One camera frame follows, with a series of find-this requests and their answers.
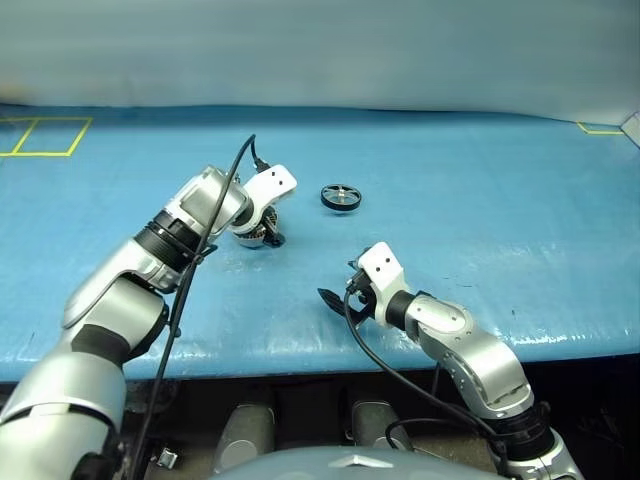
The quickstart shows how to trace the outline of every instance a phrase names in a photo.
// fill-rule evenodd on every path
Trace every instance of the cable connector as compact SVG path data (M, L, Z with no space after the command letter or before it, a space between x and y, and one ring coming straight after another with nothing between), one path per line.
M253 159L253 164L255 165L256 170L258 171L258 173L262 173L265 170L268 170L268 169L271 168L271 165L269 165L267 162L262 160L260 157L255 157Z
M358 291L362 291L369 285L371 285L371 279L369 278L369 275L367 275L367 273L363 269L360 269L347 282L347 292L353 295Z

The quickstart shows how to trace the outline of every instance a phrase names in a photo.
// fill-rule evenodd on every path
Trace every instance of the black cable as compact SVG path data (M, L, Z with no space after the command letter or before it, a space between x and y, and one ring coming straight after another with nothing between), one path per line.
M231 168L227 172L227 176L225 178L224 184L222 185L222 189L220 191L220 195L213 207L213 212L211 217L209 218L209 223L206 225L201 237L200 242L198 243L198 247L195 250L195 255L187 268L184 271L182 281L176 290L176 295L173 299L173 305L171 308L171 314L169 316L169 336L167 337L167 342L164 346L164 351L162 352L162 358L160 360L160 364L158 365L158 371L156 372L156 377L153 381L153 387L151 388L151 394L149 396L149 402L147 405L147 411L144 415L144 421L142 423L142 427L140 432L138 433L138 437L136 439L136 445L133 454L133 460L131 462L131 469L129 477L131 480L136 480L138 477L138 470L140 467L140 461L142 457L142 450L144 449L144 442L147 436L147 432L149 431L149 426L151 425L151 418L153 415L153 409L155 407L156 401L158 399L158 393L160 392L160 386L162 384L162 379L164 377L164 372L167 368L167 362L169 361L169 355L171 354L171 348L173 347L173 342L176 339L178 327L180 325L180 319L182 318L182 311L184 310L184 305L187 300L187 295L189 294L189 289L191 288L191 283L193 281L193 276L195 274L197 266L202 262L204 258L203 252L207 247L207 242L209 240L209 235L213 230L213 225L215 224L218 215L220 214L220 210L222 209L222 204L224 199L229 191L229 186L233 181L236 170L238 170L238 165L240 164L240 160L244 156L244 153L247 151L247 148L251 146L251 152L255 155L255 135L251 135L242 145L236 158L231 164Z
M440 408L441 410L446 412L450 417L453 417L459 420L460 422L464 423L465 425L472 427L473 430L478 430L479 428L481 428L488 435L495 436L494 430L489 425L487 425L484 421L482 421L480 418L476 417L471 412L464 412L464 411L457 410L456 408L452 407L448 403L443 402L437 397L434 397L429 392L423 390L418 385L416 385L412 381L405 378L403 375L401 375L396 370L394 370L389 365L387 365L384 362L384 360L378 357L378 355L376 355L373 352L373 350L371 350L369 346L364 342L364 340L360 336L360 333L358 333L358 330L353 324L353 320L351 319L351 309L349 308L349 299L351 298L351 295L352 293L347 291L344 294L344 298L343 298L344 313L345 313L345 317L347 318L347 325L349 327L349 330L351 331L351 334L353 335L353 338L355 338L360 348L364 350L364 353L366 353L369 356L369 358L371 358L371 360L373 360L376 364L378 364L380 368L382 368L385 372L387 372L389 375L394 377L400 383L404 384L406 387L416 392L418 395L424 398L431 405L437 408Z
M251 156L253 157L253 164L256 167L258 173L262 173L265 170L271 168L271 166L267 162L263 161L256 153L255 142L251 144Z
M415 383L413 383L412 381L410 381L409 379L401 375L398 371L394 370L389 365L387 365L384 362L384 360L378 357L378 355L376 355L375 352L371 350L369 346L365 343L364 339L360 336L360 333L358 332L358 330L355 327L355 324L353 323L353 320L351 318L351 308L349 306L349 299L351 298L351 295L353 295L353 290L357 288L356 285L357 285L357 281L352 282L347 287L347 291L344 294L342 303L344 304L344 315L347 319L347 325L349 327L349 330L351 331L351 334L353 335L353 338L356 340L360 348L362 348L364 353L366 353L369 356L369 358L371 358L371 360L373 360L380 368L382 368L385 372L387 372L389 375L394 377L400 383L402 383L409 389L416 392L418 395L420 395L422 398L424 398L427 402L429 402L434 407L441 409L442 411L447 413L450 417L455 418L456 420L460 421L460 423L464 424L467 427L471 427L471 429L474 432L485 437L486 440L491 444L493 450L500 457L500 465L498 469L501 472L504 471L504 468L507 462L506 447L504 445L504 442L498 439L498 435L496 434L495 430L493 430L493 428L487 425L487 423L484 420L477 417L472 412L459 408L457 405L450 405L446 402L443 402L439 398L423 390L418 385L416 385Z
M440 380L440 370L442 370L442 367L440 365L440 362L438 362L436 363L436 369L433 371L433 382L431 383L431 395L433 395L434 397L438 392L438 381Z
M393 432L398 427L411 423L431 423L436 425L446 425L448 427L465 428L465 425L460 425L459 423L456 423L452 420L447 420L446 418L407 418L404 420L396 420L395 422L391 422L389 425L387 425L387 428L385 428L384 430L384 436L391 448L394 448L396 450L398 449L398 446L391 438L391 432Z

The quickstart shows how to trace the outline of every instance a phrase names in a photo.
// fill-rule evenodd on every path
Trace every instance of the white wall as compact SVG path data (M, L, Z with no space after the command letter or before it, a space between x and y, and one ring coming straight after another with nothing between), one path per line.
M0 0L0 100L620 124L640 108L640 0Z

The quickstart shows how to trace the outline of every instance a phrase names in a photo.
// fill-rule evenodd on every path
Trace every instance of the wrinkled plastic sheet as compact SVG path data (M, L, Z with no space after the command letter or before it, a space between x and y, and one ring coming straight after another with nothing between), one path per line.
M71 157L0 159L0 381L54 345L66 299L111 250L206 164L228 168L250 133L298 179L278 207L287 243L249 250L220 239L197 272L169 376L373 369L316 288L343 292L346 262L380 240L413 289L467 306L523 361L640 351L640 150L624 135L497 114L1 113L93 123ZM78 127L41 121L22 150L66 148ZM20 138L8 132L0 147ZM252 173L245 160L242 179ZM330 183L358 188L360 208L324 207ZM362 333L395 367L433 366L396 330L367 322ZM126 365L129 378L155 373L164 338Z
M638 0L3 0L0 45L5 103L640 109Z

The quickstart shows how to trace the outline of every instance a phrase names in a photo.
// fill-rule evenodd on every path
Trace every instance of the gray floor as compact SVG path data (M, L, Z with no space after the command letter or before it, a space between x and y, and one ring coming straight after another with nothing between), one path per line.
M150 465L145 480L204 480L211 477L215 439L183 438L187 446L180 450L180 459L173 470ZM468 435L420 436L412 439L417 455L438 457L495 472L484 440Z

